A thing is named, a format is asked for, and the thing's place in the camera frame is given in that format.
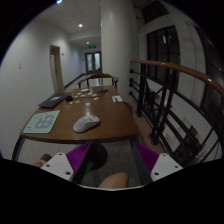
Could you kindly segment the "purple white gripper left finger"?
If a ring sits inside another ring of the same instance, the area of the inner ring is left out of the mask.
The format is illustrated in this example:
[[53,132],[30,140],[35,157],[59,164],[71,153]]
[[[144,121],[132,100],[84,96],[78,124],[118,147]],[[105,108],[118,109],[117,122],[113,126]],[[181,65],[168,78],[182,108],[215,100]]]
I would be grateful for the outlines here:
[[65,180],[72,181],[80,170],[90,146],[91,143],[88,142],[68,153],[59,152],[44,164],[41,169]]

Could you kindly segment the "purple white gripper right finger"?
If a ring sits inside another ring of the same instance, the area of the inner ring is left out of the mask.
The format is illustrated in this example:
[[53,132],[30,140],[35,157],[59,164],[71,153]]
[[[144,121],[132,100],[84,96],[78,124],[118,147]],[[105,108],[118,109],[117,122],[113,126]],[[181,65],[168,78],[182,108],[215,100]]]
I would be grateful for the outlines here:
[[157,181],[182,169],[167,153],[157,154],[137,142],[134,143],[146,174],[152,181]]

